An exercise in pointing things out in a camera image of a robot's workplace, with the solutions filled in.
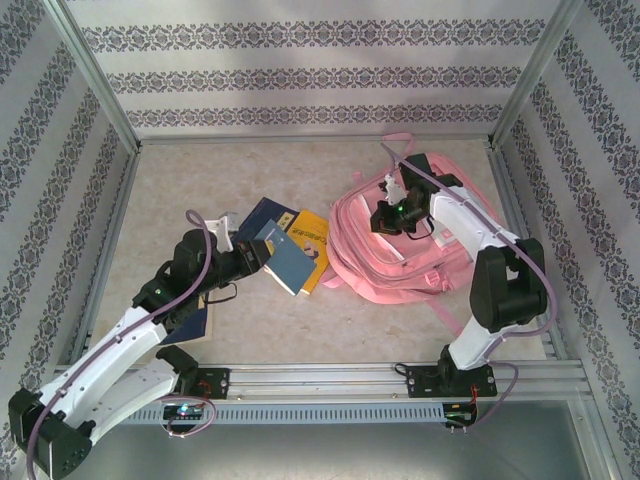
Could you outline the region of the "blue paperback book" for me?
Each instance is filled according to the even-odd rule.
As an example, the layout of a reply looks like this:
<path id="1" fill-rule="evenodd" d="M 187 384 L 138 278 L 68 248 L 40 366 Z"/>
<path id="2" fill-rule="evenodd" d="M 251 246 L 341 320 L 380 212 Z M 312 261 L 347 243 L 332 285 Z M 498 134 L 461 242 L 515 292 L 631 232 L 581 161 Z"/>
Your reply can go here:
<path id="1" fill-rule="evenodd" d="M 264 270 L 290 295 L 298 295 L 314 270 L 314 262 L 273 221 L 269 221 L 255 239 L 273 242 L 275 252 Z"/>

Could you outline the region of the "pink backpack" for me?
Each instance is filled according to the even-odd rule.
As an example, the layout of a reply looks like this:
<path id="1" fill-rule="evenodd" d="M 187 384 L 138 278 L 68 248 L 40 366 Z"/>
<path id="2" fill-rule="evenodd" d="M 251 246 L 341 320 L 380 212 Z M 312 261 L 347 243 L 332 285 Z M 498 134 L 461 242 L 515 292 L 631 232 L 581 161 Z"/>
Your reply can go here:
<path id="1" fill-rule="evenodd" d="M 366 300 L 383 305 L 425 302 L 447 328 L 459 335 L 465 324 L 439 303 L 437 296 L 471 281 L 473 260 L 440 223 L 429 236 L 421 221 L 412 239 L 373 233 L 370 217 L 386 200 L 389 170 L 365 179 L 354 174 L 353 188 L 332 205 L 326 253 L 329 266 L 321 277 L 328 288 L 350 286 Z"/>

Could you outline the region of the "navy book with yellow label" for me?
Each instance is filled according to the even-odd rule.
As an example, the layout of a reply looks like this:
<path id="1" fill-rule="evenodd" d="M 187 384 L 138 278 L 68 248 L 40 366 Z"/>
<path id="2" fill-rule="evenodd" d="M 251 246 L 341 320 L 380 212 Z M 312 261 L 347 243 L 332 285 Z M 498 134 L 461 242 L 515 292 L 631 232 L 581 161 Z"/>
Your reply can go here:
<path id="1" fill-rule="evenodd" d="M 298 215 L 298 211 L 263 197 L 240 224 L 239 230 L 232 238 L 232 243 L 255 239 L 269 221 L 275 222 L 284 232 L 287 232 Z"/>

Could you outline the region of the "yellow paperback book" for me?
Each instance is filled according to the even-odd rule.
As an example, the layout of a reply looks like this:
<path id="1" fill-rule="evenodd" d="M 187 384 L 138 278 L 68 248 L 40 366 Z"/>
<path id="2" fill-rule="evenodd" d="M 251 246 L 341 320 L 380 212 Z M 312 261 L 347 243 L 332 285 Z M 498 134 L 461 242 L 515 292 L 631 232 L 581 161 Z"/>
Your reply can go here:
<path id="1" fill-rule="evenodd" d="M 328 230 L 329 222 L 310 210 L 302 210 L 288 230 L 294 243 L 314 262 L 314 270 L 302 287 L 307 295 L 312 293 L 329 266 Z"/>

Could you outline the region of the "thick navy hardcover book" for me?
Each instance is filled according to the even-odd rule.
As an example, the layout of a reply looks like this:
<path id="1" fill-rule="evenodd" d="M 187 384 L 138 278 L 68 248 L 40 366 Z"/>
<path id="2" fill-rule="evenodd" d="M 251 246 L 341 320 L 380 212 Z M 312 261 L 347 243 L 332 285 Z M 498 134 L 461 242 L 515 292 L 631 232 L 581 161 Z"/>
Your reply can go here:
<path id="1" fill-rule="evenodd" d="M 162 346 L 208 341 L 213 335 L 213 314 L 209 295 L 200 295 L 178 307 L 167 317 L 168 335 Z"/>

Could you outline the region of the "grey metal sheet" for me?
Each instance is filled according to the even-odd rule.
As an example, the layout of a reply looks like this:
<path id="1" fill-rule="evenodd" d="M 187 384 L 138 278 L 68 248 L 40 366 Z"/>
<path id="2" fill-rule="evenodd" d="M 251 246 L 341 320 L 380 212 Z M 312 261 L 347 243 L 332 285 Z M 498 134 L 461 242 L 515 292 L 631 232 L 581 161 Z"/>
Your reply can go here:
<path id="1" fill-rule="evenodd" d="M 67 480 L 591 480 L 563 427 L 450 433 L 429 424 L 157 427 L 106 435 Z"/>

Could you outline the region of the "aluminium frame side rail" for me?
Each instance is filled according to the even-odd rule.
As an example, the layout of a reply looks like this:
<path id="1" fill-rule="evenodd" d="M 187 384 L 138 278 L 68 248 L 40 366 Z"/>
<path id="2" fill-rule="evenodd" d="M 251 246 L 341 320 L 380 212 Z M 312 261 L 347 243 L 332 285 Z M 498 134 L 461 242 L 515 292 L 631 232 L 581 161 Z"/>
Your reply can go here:
<path id="1" fill-rule="evenodd" d="M 584 363 L 579 344 L 580 338 L 571 331 L 571 326 L 577 317 L 573 312 L 544 228 L 537 217 L 528 219 L 526 198 L 518 193 L 514 176 L 501 150 L 486 144 L 485 151 L 509 229 L 521 237 L 536 238 L 544 247 L 546 276 L 556 296 L 557 314 L 549 329 L 538 337 L 543 343 L 551 345 L 554 359 L 579 360 Z"/>
<path id="2" fill-rule="evenodd" d="M 108 229 L 105 232 L 102 250 L 98 258 L 98 263 L 96 264 L 94 275 L 92 276 L 88 297 L 81 309 L 80 322 L 71 336 L 71 343 L 67 350 L 67 356 L 65 357 L 69 362 L 78 360 L 90 344 L 135 181 L 141 153 L 142 147 L 139 147 L 136 152 L 130 156 L 126 169 L 122 172 L 118 196 L 113 204 Z"/>

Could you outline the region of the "aluminium frame end rail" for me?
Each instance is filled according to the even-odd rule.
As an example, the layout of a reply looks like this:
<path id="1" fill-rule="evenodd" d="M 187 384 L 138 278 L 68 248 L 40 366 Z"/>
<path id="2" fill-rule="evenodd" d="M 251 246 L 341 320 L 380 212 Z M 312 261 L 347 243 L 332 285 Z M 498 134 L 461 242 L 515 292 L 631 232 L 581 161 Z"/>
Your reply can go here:
<path id="1" fill-rule="evenodd" d="M 475 141 L 491 144 L 488 134 L 417 134 L 416 141 Z M 249 144 L 249 143 L 307 143 L 307 142 L 372 142 L 381 141 L 376 135 L 272 135 L 272 136 L 153 136 L 140 140 L 140 147 L 189 144 Z"/>

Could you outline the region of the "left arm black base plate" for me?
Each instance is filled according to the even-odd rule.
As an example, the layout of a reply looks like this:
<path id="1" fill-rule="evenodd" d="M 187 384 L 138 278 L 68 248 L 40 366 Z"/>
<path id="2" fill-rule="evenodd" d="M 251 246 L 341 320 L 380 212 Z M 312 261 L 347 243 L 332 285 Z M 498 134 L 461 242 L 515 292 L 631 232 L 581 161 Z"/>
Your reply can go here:
<path id="1" fill-rule="evenodd" d="M 211 400 L 226 400 L 230 384 L 228 368 L 199 368 L 187 394 Z"/>

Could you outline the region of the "wide aluminium mounting rail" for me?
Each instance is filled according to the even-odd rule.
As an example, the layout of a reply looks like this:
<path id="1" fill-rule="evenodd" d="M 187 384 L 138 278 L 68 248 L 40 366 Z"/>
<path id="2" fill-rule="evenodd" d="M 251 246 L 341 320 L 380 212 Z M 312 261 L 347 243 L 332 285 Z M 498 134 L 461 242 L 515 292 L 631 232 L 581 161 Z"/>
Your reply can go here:
<path id="1" fill-rule="evenodd" d="M 228 368 L 230 384 L 228 401 L 382 401 L 406 399 L 464 399 L 410 398 L 405 377 L 394 371 L 393 363 L 365 364 L 287 364 L 287 365 L 202 365 L 199 368 Z M 492 401 L 506 395 L 513 401 L 573 400 L 592 397 L 592 389 L 582 364 L 578 361 L 522 361 L 514 364 L 497 362 L 490 366 L 495 375 L 497 395 L 482 398 Z M 69 371 L 43 391 L 46 394 L 62 391 L 63 398 L 75 407 L 93 407 L 107 394 L 128 392 L 147 401 L 153 399 L 152 390 L 174 386 L 185 392 L 199 368 L 179 374 L 163 360 L 153 360 L 147 366 L 134 366 L 123 373 L 100 373 L 89 368 L 70 386 Z"/>

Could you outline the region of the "aluminium frame post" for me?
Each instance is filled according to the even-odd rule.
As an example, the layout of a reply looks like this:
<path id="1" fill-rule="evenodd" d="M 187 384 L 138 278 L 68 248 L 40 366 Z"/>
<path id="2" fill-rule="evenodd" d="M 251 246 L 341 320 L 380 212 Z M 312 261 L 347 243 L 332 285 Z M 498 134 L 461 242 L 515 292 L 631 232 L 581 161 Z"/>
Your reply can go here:
<path id="1" fill-rule="evenodd" d="M 494 129 L 489 134 L 489 144 L 492 148 L 497 148 L 504 143 L 583 3 L 584 0 L 559 0 L 513 92 L 505 103 Z"/>
<path id="2" fill-rule="evenodd" d="M 66 1 L 42 3 L 125 148 L 129 153 L 138 153 L 140 141 Z"/>

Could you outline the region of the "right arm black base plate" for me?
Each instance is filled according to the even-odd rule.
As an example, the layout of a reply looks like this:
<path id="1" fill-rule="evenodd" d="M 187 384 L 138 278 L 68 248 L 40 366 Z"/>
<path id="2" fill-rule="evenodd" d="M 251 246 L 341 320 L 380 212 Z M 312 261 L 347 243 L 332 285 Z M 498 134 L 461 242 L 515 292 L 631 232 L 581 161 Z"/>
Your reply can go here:
<path id="1" fill-rule="evenodd" d="M 455 370 L 448 376 L 441 373 L 437 366 L 409 366 L 406 384 L 410 398 L 471 397 L 473 387 L 478 397 L 491 398 L 497 395 L 495 375 L 489 365 L 472 370 Z"/>

